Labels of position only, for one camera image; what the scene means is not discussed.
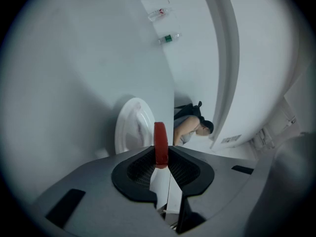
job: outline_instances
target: wall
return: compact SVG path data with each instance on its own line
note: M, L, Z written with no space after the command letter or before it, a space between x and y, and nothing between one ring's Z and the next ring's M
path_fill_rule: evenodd
M205 0L141 0L148 13L162 7L173 11L154 22L159 36L182 33L163 46L175 81L175 105L202 101L201 113L213 120L219 78L219 53L213 20Z
M294 13L295 23L299 31L299 43L296 65L290 83L291 86L311 65L315 59L316 50L316 39L313 30L298 9L294 8Z
M310 64L285 94L302 132L316 131L316 62Z
M285 0L231 0L239 33L234 99L213 150L251 139L265 124L292 78L298 32ZM222 140L241 134L236 142Z
M216 31L219 50L219 79L213 117L216 140L230 110L239 71L239 35L231 0L206 0Z
M11 31L1 50L0 163L20 199L32 203L105 156L100 148L114 154L132 97L172 143L173 79L139 0L30 0Z
M286 140L299 136L300 133L301 128L291 107L285 98L282 98L268 122L254 136L252 143L259 152L258 155L268 154L269 150L278 148Z

